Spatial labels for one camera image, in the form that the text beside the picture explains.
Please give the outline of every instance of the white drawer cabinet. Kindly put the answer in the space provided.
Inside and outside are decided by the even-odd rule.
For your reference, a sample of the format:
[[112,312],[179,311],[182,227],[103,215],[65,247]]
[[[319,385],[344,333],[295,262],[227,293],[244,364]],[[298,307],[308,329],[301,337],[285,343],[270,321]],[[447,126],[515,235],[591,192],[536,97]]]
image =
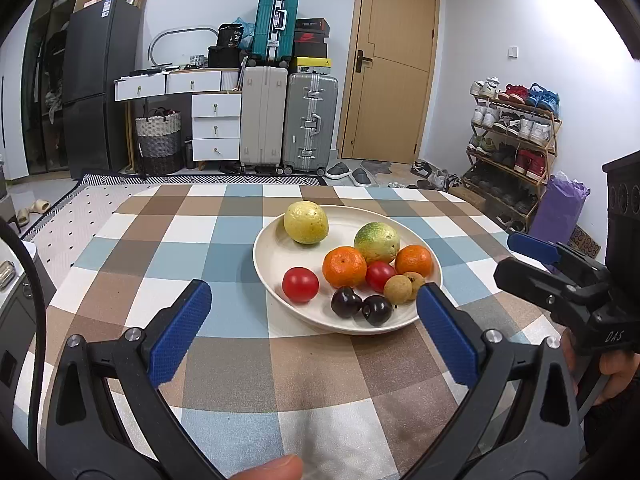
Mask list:
[[240,117],[242,94],[195,94],[191,117]]
[[239,160],[240,139],[193,139],[193,160]]
[[220,70],[175,72],[166,77],[166,93],[219,92]]
[[165,74],[137,75],[120,79],[115,84],[116,101],[126,101],[137,97],[164,95]]
[[194,139],[239,139],[240,118],[195,118],[192,133]]

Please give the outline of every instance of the plate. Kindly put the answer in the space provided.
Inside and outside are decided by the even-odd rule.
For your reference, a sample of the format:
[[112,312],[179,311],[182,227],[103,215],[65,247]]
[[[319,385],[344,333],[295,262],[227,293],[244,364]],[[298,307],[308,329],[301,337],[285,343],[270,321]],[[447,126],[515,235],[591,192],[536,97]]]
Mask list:
[[[369,222],[384,222],[391,225],[400,237],[400,248],[407,245],[422,245],[431,252],[433,272],[428,282],[442,287],[442,267],[431,248],[411,229],[386,216],[341,205],[322,206],[329,219],[329,234],[319,244],[306,246],[292,240],[284,230],[284,215],[278,216],[265,226],[254,243],[254,266],[260,281],[267,291],[290,313],[304,321],[343,334],[382,334],[398,330],[418,319],[415,301],[398,305],[391,318],[382,326],[371,326],[362,313],[349,319],[342,319],[331,310],[331,298],[335,289],[322,275],[322,262],[325,255],[341,246],[352,246],[356,233]],[[312,270],[320,281],[320,290],[308,303],[293,303],[282,291],[282,277],[291,267],[306,267]],[[364,300],[377,294],[366,283],[355,289]]]

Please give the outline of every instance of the black refrigerator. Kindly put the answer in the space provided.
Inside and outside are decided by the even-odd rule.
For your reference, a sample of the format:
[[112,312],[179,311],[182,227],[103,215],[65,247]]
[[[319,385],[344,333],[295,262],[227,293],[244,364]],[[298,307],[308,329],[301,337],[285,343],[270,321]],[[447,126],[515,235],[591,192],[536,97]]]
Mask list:
[[134,69],[140,15],[125,0],[103,0],[69,19],[62,113],[72,178],[128,163],[124,103],[114,100],[113,82]]

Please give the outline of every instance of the purple bag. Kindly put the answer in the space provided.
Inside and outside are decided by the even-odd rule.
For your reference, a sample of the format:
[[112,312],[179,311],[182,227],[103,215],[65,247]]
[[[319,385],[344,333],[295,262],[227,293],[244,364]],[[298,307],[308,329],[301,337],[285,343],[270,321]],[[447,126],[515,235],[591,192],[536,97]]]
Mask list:
[[553,174],[528,234],[552,244],[567,243],[589,193],[591,189],[581,182],[569,181],[564,173]]

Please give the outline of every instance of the wooden shoe rack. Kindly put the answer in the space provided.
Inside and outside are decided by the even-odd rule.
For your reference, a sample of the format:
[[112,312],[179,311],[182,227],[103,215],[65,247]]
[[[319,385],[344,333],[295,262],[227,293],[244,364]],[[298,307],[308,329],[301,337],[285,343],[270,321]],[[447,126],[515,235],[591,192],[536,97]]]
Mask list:
[[505,109],[511,110],[513,112],[518,113],[519,115],[528,116],[527,118],[531,121],[535,120],[536,118],[541,118],[541,119],[546,119],[547,121],[551,121],[552,133],[545,146],[540,146],[534,142],[530,142],[529,140],[519,139],[514,135],[511,135],[508,133],[496,132],[495,130],[483,128],[482,126],[476,126],[475,124],[471,123],[471,129],[474,131],[474,134],[476,136],[484,136],[486,133],[491,133],[491,134],[494,134],[495,139],[499,137],[503,137],[507,140],[512,141],[510,142],[510,144],[516,145],[516,153],[517,153],[517,150],[519,150],[520,148],[527,148],[529,150],[543,153],[543,155],[545,156],[545,161],[546,161],[545,173],[540,179],[533,179],[528,177],[526,174],[519,173],[515,170],[512,170],[511,168],[508,168],[507,166],[499,164],[498,162],[494,162],[493,160],[491,160],[490,156],[484,156],[481,153],[475,152],[470,149],[466,150],[466,156],[468,156],[469,163],[471,163],[472,169],[476,166],[476,164],[479,161],[486,162],[487,164],[495,166],[499,170],[505,173],[508,173],[510,175],[513,175],[516,178],[520,179],[521,181],[525,182],[526,184],[529,184],[530,186],[535,188],[538,201],[533,206],[533,208],[531,208],[531,211],[529,211],[528,214],[523,214],[520,211],[518,211],[516,208],[504,203],[500,198],[495,197],[492,194],[487,193],[484,189],[481,189],[480,187],[476,186],[468,178],[465,178],[464,176],[462,178],[462,181],[465,184],[465,187],[471,189],[472,191],[480,194],[481,196],[489,200],[492,200],[493,202],[499,203],[500,206],[503,209],[505,209],[508,214],[511,214],[516,218],[520,218],[523,221],[524,225],[526,226],[526,231],[528,231],[531,225],[531,221],[533,220],[535,211],[538,208],[538,204],[540,203],[540,199],[542,198],[542,196],[546,191],[546,183],[548,181],[548,176],[551,174],[550,171],[553,166],[553,163],[556,161],[556,158],[558,157],[558,133],[560,131],[560,127],[562,126],[562,121],[557,117],[555,117],[553,112],[542,110],[540,108],[534,108],[532,106],[512,103],[510,101],[501,101],[500,99],[495,99],[495,98],[487,99],[480,96],[473,96],[473,97],[476,99],[477,105],[480,104],[480,101],[489,102],[491,104],[495,104],[498,108],[503,108],[503,110]]

